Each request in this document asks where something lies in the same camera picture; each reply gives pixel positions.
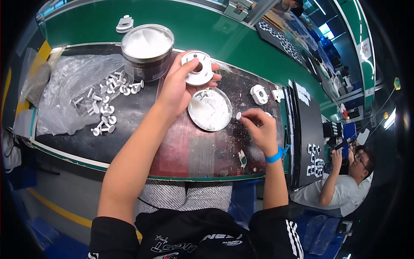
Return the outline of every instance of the gray shorts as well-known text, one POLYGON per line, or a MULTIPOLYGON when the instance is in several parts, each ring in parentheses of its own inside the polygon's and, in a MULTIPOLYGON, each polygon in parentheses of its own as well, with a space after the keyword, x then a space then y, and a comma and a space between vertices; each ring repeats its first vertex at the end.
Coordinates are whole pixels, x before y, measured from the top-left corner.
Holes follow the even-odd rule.
MULTIPOLYGON (((195 211, 217 208, 226 211, 231 201, 232 182, 194 182, 185 193, 185 182, 158 181, 148 179, 140 198, 157 208, 176 211, 195 211)), ((140 202, 139 213, 157 211, 140 202)))

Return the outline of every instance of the eyeglasses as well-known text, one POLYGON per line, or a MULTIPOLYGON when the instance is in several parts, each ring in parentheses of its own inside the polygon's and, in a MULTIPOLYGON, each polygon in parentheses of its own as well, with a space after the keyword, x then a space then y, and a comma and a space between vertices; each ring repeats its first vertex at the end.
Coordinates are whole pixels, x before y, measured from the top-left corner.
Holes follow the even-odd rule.
POLYGON ((369 172, 369 170, 366 168, 366 166, 362 162, 362 156, 361 156, 361 154, 360 153, 356 153, 354 157, 355 157, 355 161, 357 163, 361 162, 361 164, 363 165, 363 167, 365 168, 365 170, 367 170, 369 172))

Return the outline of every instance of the open paint can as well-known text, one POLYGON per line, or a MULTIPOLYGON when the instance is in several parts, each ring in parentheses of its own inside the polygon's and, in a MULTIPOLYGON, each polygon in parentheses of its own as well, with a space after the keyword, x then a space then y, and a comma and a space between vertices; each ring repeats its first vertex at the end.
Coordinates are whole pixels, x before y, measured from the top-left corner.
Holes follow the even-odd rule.
POLYGON ((134 68, 135 80, 145 82, 159 79, 167 72, 173 46, 173 33, 159 24, 135 27, 121 42, 122 54, 134 68))

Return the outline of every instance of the dark hair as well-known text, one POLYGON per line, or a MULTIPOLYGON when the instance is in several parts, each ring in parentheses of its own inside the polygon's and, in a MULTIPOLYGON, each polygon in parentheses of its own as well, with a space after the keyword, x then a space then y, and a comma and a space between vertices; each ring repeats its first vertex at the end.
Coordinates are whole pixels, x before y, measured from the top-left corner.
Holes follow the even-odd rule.
POLYGON ((297 8, 299 8, 299 7, 303 7, 303 0, 294 0, 295 1, 295 3, 296 3, 296 5, 298 6, 297 8))
POLYGON ((297 8, 293 8, 292 10, 290 10, 296 17, 299 18, 300 15, 303 14, 304 9, 303 7, 297 7, 297 8))
POLYGON ((368 162, 365 165, 365 167, 366 167, 366 169, 368 171, 368 175, 364 178, 364 180, 365 180, 374 171, 374 168, 375 168, 375 154, 374 154, 374 152, 371 149, 369 149, 369 148, 367 148, 365 146, 363 148, 363 152, 368 156, 368 162))

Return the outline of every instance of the white glove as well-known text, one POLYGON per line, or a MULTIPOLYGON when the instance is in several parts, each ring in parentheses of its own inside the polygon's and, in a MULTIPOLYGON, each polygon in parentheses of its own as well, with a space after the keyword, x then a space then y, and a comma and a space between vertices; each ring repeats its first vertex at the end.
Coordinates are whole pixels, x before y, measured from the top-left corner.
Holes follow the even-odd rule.
POLYGON ((291 13, 289 13, 289 12, 285 12, 285 13, 283 14, 283 18, 285 18, 285 19, 287 19, 287 20, 289 20, 289 21, 293 21, 293 20, 294 20, 294 18, 293 18, 293 16, 292 16, 292 14, 291 14, 291 13))

